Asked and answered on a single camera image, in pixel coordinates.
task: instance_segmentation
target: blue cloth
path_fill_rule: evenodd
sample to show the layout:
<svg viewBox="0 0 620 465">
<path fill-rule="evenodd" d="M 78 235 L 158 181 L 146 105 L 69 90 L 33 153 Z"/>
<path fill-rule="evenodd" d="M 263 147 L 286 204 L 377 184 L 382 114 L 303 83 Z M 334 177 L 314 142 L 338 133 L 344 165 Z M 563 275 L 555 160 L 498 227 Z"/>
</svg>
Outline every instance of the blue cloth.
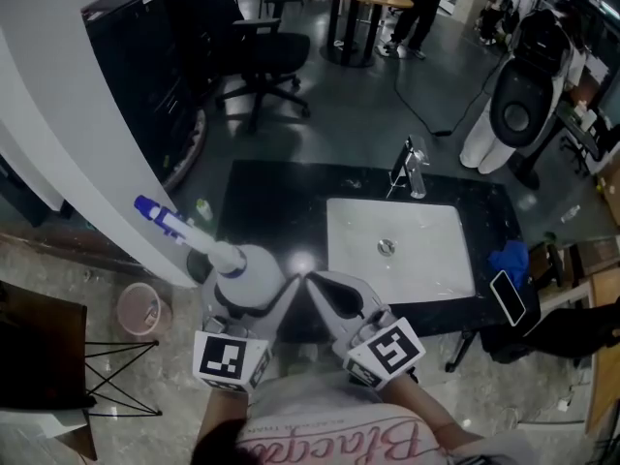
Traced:
<svg viewBox="0 0 620 465">
<path fill-rule="evenodd" d="M 528 276 L 530 256 L 522 241 L 507 241 L 504 250 L 491 253 L 488 260 L 497 272 L 505 270 L 517 289 L 521 287 L 523 278 Z"/>
</svg>

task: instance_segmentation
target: white sink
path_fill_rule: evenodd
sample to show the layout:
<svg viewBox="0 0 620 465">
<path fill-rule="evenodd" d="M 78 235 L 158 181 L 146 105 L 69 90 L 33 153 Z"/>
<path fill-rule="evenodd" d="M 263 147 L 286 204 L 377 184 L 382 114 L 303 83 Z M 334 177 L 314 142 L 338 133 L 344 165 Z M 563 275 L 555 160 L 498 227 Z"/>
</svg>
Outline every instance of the white sink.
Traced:
<svg viewBox="0 0 620 465">
<path fill-rule="evenodd" d="M 363 279 L 383 303 L 476 294 L 461 220 L 453 206 L 330 199 L 327 249 L 329 270 Z"/>
</svg>

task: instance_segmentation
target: black countertop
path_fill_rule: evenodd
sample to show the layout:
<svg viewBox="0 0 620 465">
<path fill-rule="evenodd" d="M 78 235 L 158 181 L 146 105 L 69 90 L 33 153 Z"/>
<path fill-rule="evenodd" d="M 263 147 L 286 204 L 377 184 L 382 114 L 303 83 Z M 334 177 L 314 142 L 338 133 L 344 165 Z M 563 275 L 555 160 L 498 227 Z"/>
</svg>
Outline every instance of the black countertop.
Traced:
<svg viewBox="0 0 620 465">
<path fill-rule="evenodd" d="M 431 174 L 423 178 L 427 191 L 423 200 L 412 199 L 405 188 L 395 189 L 389 199 L 456 207 L 470 255 L 476 295 L 395 304 L 391 306 L 392 311 L 399 317 L 406 317 L 418 336 L 506 324 L 506 316 L 489 289 L 496 272 L 487 260 L 492 251 L 502 250 L 507 240 L 521 239 L 504 186 Z M 218 238 L 232 244 L 264 247 L 274 255 L 285 275 L 291 274 L 290 260 L 298 252 L 311 254 L 316 269 L 326 270 L 326 201 L 330 198 L 385 200 L 388 190 L 387 170 L 235 161 Z M 540 316 L 540 305 L 534 288 L 524 282 L 519 295 L 528 312 L 528 324 L 535 322 Z M 295 299 L 280 336 L 288 342 L 325 342 L 328 339 L 306 292 Z"/>
</svg>

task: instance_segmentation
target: round table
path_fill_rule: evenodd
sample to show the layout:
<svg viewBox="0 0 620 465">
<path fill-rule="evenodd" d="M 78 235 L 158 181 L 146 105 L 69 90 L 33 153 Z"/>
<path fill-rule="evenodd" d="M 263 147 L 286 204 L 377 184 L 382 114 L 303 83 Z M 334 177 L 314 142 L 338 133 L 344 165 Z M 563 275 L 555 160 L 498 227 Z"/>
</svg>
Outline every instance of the round table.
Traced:
<svg viewBox="0 0 620 465">
<path fill-rule="evenodd" d="M 356 33 L 357 14 L 359 12 L 360 2 L 370 4 L 373 8 L 364 51 L 362 54 L 353 54 L 353 40 Z M 396 9 L 411 9 L 414 6 L 414 3 L 411 0 L 351 0 L 344 45 L 342 46 L 342 50 L 340 50 L 333 45 L 336 38 L 336 28 L 338 27 L 338 9 L 340 7 L 340 0 L 331 0 L 331 13 L 329 16 L 327 42 L 321 47 L 321 56 L 329 62 L 346 67 L 368 67 L 372 65 L 374 62 L 372 49 L 375 45 L 377 28 L 379 27 L 379 20 L 381 18 L 381 10 L 383 6 L 394 7 Z"/>
</svg>

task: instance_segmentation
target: sink drain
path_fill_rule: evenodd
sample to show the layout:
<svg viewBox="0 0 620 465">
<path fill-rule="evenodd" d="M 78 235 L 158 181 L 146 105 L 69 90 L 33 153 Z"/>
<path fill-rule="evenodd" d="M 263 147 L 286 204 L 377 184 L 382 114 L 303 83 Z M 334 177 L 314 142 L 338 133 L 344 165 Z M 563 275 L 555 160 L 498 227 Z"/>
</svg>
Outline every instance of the sink drain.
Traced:
<svg viewBox="0 0 620 465">
<path fill-rule="evenodd" d="M 396 251 L 396 245 L 391 239 L 380 239 L 377 243 L 377 250 L 384 257 L 391 257 Z"/>
</svg>

